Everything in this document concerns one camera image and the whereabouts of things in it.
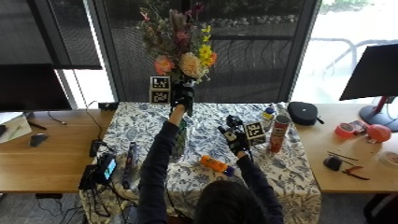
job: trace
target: flower bouquet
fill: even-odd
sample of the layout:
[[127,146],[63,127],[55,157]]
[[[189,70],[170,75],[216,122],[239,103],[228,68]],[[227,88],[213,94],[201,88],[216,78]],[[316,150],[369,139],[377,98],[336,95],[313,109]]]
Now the flower bouquet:
[[204,4],[196,3],[184,13],[171,9],[170,18],[163,18],[155,1],[144,1],[148,7],[142,7],[139,28],[148,53],[156,58],[158,74],[171,76],[174,83],[211,80],[208,73],[217,54],[209,45],[212,27],[197,25]]

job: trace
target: computer monitor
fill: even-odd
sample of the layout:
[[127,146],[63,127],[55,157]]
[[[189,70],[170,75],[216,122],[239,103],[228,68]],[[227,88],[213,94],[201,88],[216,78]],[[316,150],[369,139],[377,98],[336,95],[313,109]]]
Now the computer monitor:
[[51,64],[0,65],[0,112],[71,109],[72,107]]
[[398,44],[367,48],[340,100],[377,96],[383,96],[379,105],[365,106],[360,117],[368,124],[383,124],[398,132],[398,118],[384,108],[388,98],[398,96]]

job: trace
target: table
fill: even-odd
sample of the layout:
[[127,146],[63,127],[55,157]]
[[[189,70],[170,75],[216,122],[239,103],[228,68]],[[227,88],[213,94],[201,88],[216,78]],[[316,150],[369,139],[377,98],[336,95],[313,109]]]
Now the table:
[[[243,182],[237,168],[237,158],[231,152],[224,136],[217,126],[225,124],[228,115],[240,116],[245,123],[257,121],[267,105],[235,104],[195,104],[193,117],[186,117],[188,123],[187,148],[179,162],[172,162],[168,167],[167,187],[175,206],[192,217],[200,192],[205,185],[217,179],[228,179],[221,173],[215,173],[211,168],[200,163],[200,156],[209,154],[213,158],[227,162],[236,168],[237,178],[232,181]],[[283,104],[276,105],[280,114],[288,114]],[[120,103],[111,122],[104,141],[119,152],[118,170],[112,176],[112,185],[119,194],[132,202],[139,202],[138,185],[140,182],[139,170],[134,174],[132,189],[122,187],[122,173],[124,170],[126,151],[130,141],[138,143],[140,151],[139,167],[147,156],[155,135],[162,129],[163,122],[168,119],[170,105],[151,105],[147,103]],[[285,145],[280,153],[267,151],[267,144],[252,148],[255,161],[268,176],[275,193],[284,206],[285,223],[317,223],[321,206],[321,192],[315,181],[313,172],[308,162],[305,150],[300,141],[296,127],[292,124],[287,134]],[[111,189],[100,188],[102,198],[111,214],[122,210],[119,197]],[[100,217],[94,212],[92,197],[87,192],[80,193],[86,214],[92,223],[107,223],[110,218]],[[168,214],[175,215],[171,202],[166,196]]]
[[[90,109],[90,114],[108,128],[114,112]],[[86,110],[51,112],[67,122],[63,125],[46,112],[35,112],[31,122],[47,127],[0,144],[0,192],[3,193],[78,193],[88,157],[91,140],[100,128]],[[48,139],[39,147],[30,147],[30,137],[47,133]]]
[[[356,136],[343,139],[335,134],[339,123],[352,122],[360,119],[359,112],[365,105],[316,105],[319,115],[325,124],[316,123],[313,126],[296,125],[300,139],[309,157],[313,174],[323,192],[340,193],[397,193],[398,192],[398,170],[389,168],[379,161],[384,151],[398,152],[398,133],[385,143],[372,144],[368,136]],[[323,163],[329,157],[328,151],[359,159],[351,161],[364,169],[356,173],[369,177],[364,181],[341,172],[331,170]],[[344,163],[343,169],[351,168]]]

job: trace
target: black hair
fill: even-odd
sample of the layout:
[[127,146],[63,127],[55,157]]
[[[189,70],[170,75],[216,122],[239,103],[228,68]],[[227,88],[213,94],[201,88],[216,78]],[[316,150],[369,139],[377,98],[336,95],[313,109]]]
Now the black hair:
[[268,223],[256,195],[237,182],[219,180],[203,190],[195,224]]

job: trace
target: orange ball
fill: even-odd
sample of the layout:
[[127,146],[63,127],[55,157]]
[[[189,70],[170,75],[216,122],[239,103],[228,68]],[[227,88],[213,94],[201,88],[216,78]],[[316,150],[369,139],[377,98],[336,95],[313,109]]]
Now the orange ball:
[[383,143],[390,139],[390,129],[381,124],[372,124],[368,129],[372,143]]

